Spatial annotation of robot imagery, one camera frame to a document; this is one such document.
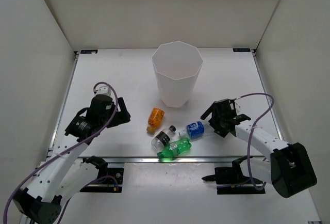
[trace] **blue bottle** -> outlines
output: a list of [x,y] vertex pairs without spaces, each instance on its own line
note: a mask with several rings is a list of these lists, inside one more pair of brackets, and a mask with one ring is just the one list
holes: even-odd
[[204,134],[204,126],[202,122],[193,122],[186,126],[182,131],[179,131],[180,138],[188,137],[190,139],[199,138]]

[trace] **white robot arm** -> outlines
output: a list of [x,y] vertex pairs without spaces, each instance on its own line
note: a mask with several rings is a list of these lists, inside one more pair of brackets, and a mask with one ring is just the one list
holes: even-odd
[[[307,151],[300,143],[290,144],[264,131],[245,114],[237,115],[235,100],[224,99],[214,102],[201,116],[208,121],[214,132],[225,137],[232,133],[237,138],[249,142],[251,129],[253,135],[251,146],[265,156],[267,161],[244,156],[233,161],[233,174],[228,177],[237,180],[236,183],[250,183],[251,179],[258,179],[270,183],[283,197],[288,198],[317,183],[313,167]],[[210,175],[203,178],[206,181],[217,180],[220,175]]]
[[[50,159],[55,156],[59,158],[38,171],[32,181],[24,189],[19,189],[13,197],[17,208],[38,224],[52,224],[59,216],[62,206],[76,192],[106,175],[107,163],[102,158],[92,156],[82,163],[79,169],[66,176],[79,155],[92,142],[92,139],[88,138],[104,127],[109,128],[130,121],[123,98],[118,98],[118,111],[110,97],[111,90],[108,86],[102,86],[94,93],[90,107],[77,113],[65,130],[61,143],[55,144]],[[84,140],[86,143],[65,152]]]

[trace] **blue label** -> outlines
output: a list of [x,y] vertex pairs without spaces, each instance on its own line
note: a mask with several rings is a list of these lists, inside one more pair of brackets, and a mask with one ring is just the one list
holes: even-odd
[[191,138],[201,136],[204,133],[204,126],[201,122],[194,122],[187,125],[187,132]]

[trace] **white enclosure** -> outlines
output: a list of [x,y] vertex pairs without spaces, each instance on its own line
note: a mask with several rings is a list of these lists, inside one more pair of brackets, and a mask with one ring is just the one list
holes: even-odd
[[47,0],[75,50],[257,48],[278,0]]
[[[235,220],[242,223],[247,219],[251,222],[277,223],[277,217],[281,218],[283,223],[307,223],[320,219],[323,223],[330,223],[330,172],[327,166],[330,163],[327,126],[330,113],[329,34],[329,0],[0,0],[0,172],[3,175],[0,210],[3,210],[16,185],[40,161],[44,161],[50,141],[55,139],[54,128],[57,130],[59,124],[58,134],[63,134],[66,125],[64,122],[76,113],[75,108],[85,107],[90,103],[93,83],[100,80],[109,80],[111,84],[114,82],[119,96],[122,95],[125,101],[128,99],[129,105],[132,105],[132,89],[126,87],[130,78],[124,79],[125,75],[116,75],[111,70],[109,75],[105,75],[101,70],[97,73],[97,67],[113,66],[114,63],[115,69],[123,71],[128,60],[131,65],[128,66],[129,70],[132,70],[132,67],[138,68],[142,63],[145,65],[145,74],[141,75],[141,78],[145,78],[145,83],[149,83],[145,88],[150,87],[152,92],[149,94],[157,96],[151,63],[152,53],[162,43],[180,40],[201,48],[205,62],[194,93],[211,92],[205,83],[208,78],[211,84],[216,85],[225,75],[240,84],[232,84],[230,88],[217,84],[224,98],[262,91],[264,87],[274,95],[275,112],[285,139],[302,143],[311,158],[318,178],[318,184],[310,190],[316,208],[308,190],[290,199],[282,199],[269,186],[266,188],[266,195],[217,198],[213,195],[214,185],[205,185],[199,181],[201,176],[207,174],[204,172],[212,173],[213,165],[210,163],[199,167],[193,163],[177,165],[181,170],[194,171],[196,174],[193,177],[188,174],[179,177],[175,167],[168,168],[168,165],[127,163],[124,180],[126,191],[122,194],[112,194],[114,196],[75,196],[63,223],[104,223],[111,220],[111,217],[106,215],[109,208],[116,213],[113,215],[114,222],[130,223],[134,213],[148,212],[147,204],[137,205],[136,202],[144,201],[156,208],[157,199],[160,197],[170,202],[176,196],[181,196],[178,205],[169,207],[174,216],[182,215],[180,210],[191,210],[187,206],[181,209],[187,202],[195,203],[200,211],[205,210],[198,216],[189,213],[188,220],[191,223],[236,223]],[[245,58],[244,54],[237,54],[235,59],[229,60],[229,57],[219,56],[219,51],[230,51],[219,48],[231,47],[257,49],[256,61],[260,65],[259,72],[264,79],[264,85],[257,74],[253,57]],[[60,122],[57,118],[61,113],[61,106],[64,106],[66,89],[75,67],[73,51],[81,49],[106,49],[102,51],[108,54],[104,58],[101,58],[102,53],[90,55],[91,57],[80,55],[71,89],[67,91],[69,95],[66,106],[72,109],[64,109]],[[124,53],[120,55],[121,51],[118,49],[142,50],[122,50]],[[92,74],[83,76],[89,69]],[[78,80],[84,81],[85,85],[79,86]],[[189,118],[200,116],[206,102],[218,100],[221,96],[212,95],[210,99],[205,99],[205,103],[198,105],[198,110]],[[153,104],[162,104],[158,98],[152,97],[151,100]],[[262,97],[249,104],[253,115],[268,106]],[[136,130],[133,128],[134,132],[137,132],[138,128],[144,132],[146,118],[152,107],[156,106],[148,103],[141,109],[136,106],[132,108],[131,114],[134,114],[134,118],[136,114],[144,115],[138,120],[134,120],[132,115],[131,124],[139,125]],[[171,113],[170,109],[166,112],[166,115],[176,115]],[[271,115],[268,115],[262,124],[267,131],[276,135]],[[107,132],[114,132],[119,137],[124,129],[124,126],[119,126]],[[237,145],[238,141],[235,139],[229,140],[232,144],[228,146],[228,143],[225,143],[221,153],[208,153],[219,148],[219,144],[212,142],[210,143],[213,147],[205,150],[204,146],[196,145],[199,152],[194,154],[192,150],[192,153],[194,156],[244,155],[246,147]],[[95,153],[109,157],[121,156],[120,151],[125,151],[110,151],[104,148],[105,146],[91,146],[90,150],[86,150],[85,156]],[[133,151],[126,152],[125,156],[137,156]],[[142,150],[137,149],[135,152],[138,152],[139,156],[152,156],[149,151],[142,153]],[[159,179],[165,182],[160,185],[165,196],[159,193]],[[177,195],[173,188],[181,190],[182,194]],[[136,202],[130,199],[130,194],[134,192]],[[221,208],[211,217],[206,214],[207,204],[198,202],[207,196],[212,199],[213,204],[219,204],[218,208],[214,207],[214,212]],[[127,206],[131,215],[125,215],[126,212],[120,208],[121,204]],[[90,215],[83,209],[85,206],[91,211]],[[9,213],[9,223],[18,223],[21,215],[13,204]],[[161,211],[143,215],[138,221],[156,223],[158,218],[161,223],[169,222],[167,215]],[[187,220],[181,216],[180,218],[178,223]]]

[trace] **bottle cap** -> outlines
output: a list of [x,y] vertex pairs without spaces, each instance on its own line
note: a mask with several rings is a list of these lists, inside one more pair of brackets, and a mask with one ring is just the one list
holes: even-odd
[[171,126],[169,127],[169,130],[172,131],[172,132],[175,132],[175,131],[176,131],[176,127],[174,127],[173,125],[171,125]]
[[149,133],[154,133],[155,132],[155,128],[154,127],[151,127],[151,126],[148,126],[147,128],[146,128],[146,130],[149,132]]

